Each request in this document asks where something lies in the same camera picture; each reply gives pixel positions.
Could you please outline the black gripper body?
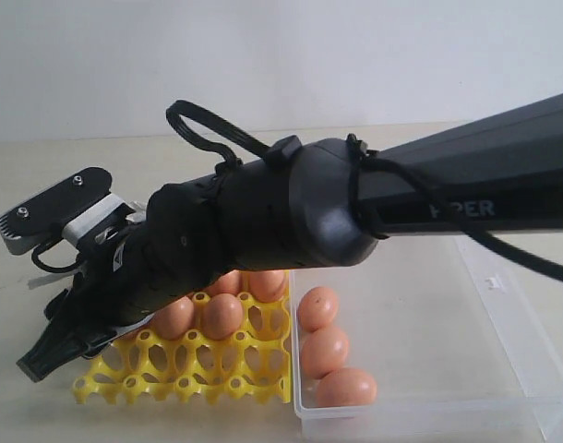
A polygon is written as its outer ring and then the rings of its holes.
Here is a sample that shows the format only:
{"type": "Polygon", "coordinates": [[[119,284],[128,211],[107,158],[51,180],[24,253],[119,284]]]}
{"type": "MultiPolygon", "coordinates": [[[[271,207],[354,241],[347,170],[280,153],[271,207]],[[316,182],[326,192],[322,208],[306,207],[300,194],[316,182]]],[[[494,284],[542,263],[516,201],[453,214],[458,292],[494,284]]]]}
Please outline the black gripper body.
{"type": "Polygon", "coordinates": [[[146,221],[102,247],[47,307],[57,340],[112,341],[151,314],[213,282],[213,236],[196,225],[146,221]]]}

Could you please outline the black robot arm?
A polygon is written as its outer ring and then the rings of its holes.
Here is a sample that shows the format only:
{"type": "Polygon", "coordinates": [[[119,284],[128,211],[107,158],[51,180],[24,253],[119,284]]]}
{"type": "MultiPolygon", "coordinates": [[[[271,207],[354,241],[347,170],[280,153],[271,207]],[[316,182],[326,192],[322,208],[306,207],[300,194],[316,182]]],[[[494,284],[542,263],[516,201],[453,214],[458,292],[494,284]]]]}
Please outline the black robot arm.
{"type": "Polygon", "coordinates": [[[563,265],[499,239],[563,231],[563,93],[387,150],[354,135],[267,145],[192,102],[165,113],[213,174],[162,186],[147,207],[110,203],[111,177],[88,168],[11,213],[32,263],[77,249],[72,286],[18,368],[41,381],[99,354],[161,308],[233,270],[348,267],[393,235],[464,233],[563,282],[563,265]]]}

